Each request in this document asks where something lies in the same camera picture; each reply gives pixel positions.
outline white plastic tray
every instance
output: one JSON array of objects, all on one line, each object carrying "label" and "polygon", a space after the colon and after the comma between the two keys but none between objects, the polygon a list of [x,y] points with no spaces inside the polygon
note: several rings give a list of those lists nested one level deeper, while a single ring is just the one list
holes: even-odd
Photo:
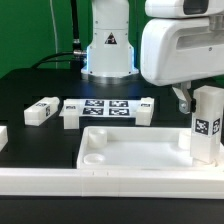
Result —
[{"label": "white plastic tray", "polygon": [[[182,130],[185,129],[88,127],[83,133],[77,167],[179,171],[204,169],[205,167],[193,167],[190,150],[178,147],[179,133]],[[89,136],[97,132],[106,133],[107,143],[103,147],[91,146]],[[223,154],[221,147],[219,168],[223,165]]]}]

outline white block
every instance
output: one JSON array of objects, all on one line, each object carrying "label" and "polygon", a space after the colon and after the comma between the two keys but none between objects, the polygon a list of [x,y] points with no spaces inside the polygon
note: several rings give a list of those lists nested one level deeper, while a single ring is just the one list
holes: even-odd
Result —
[{"label": "white block", "polygon": [[196,112],[192,116],[191,156],[212,163],[219,156],[224,90],[203,86],[194,91]]},{"label": "white block", "polygon": [[79,111],[74,102],[64,101],[64,129],[79,129]]},{"label": "white block", "polygon": [[154,111],[154,99],[142,98],[140,107],[136,111],[136,125],[150,126]]},{"label": "white block", "polygon": [[8,142],[7,127],[0,126],[0,152]]},{"label": "white block", "polygon": [[25,124],[39,126],[58,111],[59,99],[45,97],[24,111]]}]

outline black cable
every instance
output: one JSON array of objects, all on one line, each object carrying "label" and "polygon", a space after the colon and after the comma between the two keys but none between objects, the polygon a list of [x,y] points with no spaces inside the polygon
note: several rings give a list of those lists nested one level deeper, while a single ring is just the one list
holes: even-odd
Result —
[{"label": "black cable", "polygon": [[72,7],[72,23],[73,23],[73,38],[79,39],[79,25],[78,25],[78,13],[77,13],[77,2],[71,0]]},{"label": "black cable", "polygon": [[138,66],[138,51],[139,51],[139,16],[138,16],[138,1],[135,0],[135,18],[136,18],[136,49],[135,49],[135,67]]},{"label": "black cable", "polygon": [[55,62],[71,62],[74,61],[74,59],[71,60],[49,60],[49,61],[41,61],[39,63],[36,63],[35,66],[33,65],[32,68],[33,69],[37,69],[41,64],[45,64],[45,63],[55,63]]},{"label": "black cable", "polygon": [[33,66],[31,66],[31,68],[37,68],[40,64],[44,63],[45,61],[47,61],[51,58],[57,58],[57,57],[66,56],[66,55],[73,55],[73,52],[60,52],[60,53],[57,53],[57,54],[49,55],[49,56],[41,59],[37,63],[35,63]]},{"label": "black cable", "polygon": [[72,8],[73,50],[81,50],[81,43],[79,40],[77,1],[76,0],[70,0],[70,1]]}]

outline black tabletop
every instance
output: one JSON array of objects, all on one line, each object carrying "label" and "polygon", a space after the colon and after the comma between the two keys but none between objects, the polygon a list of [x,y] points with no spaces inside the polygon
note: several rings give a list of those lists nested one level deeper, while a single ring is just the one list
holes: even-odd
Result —
[{"label": "black tabletop", "polygon": [[[195,81],[191,92],[213,79]],[[59,111],[39,127],[24,124],[24,110],[43,97],[59,97]],[[18,69],[0,80],[0,125],[9,142],[0,167],[76,168],[87,126],[134,127],[134,118],[80,118],[79,130],[64,130],[59,112],[65,99],[155,98],[153,127],[190,127],[191,115],[179,112],[171,86],[143,79],[120,85],[80,80],[78,70]],[[224,223],[223,200],[155,198],[0,197],[0,223]]]}]

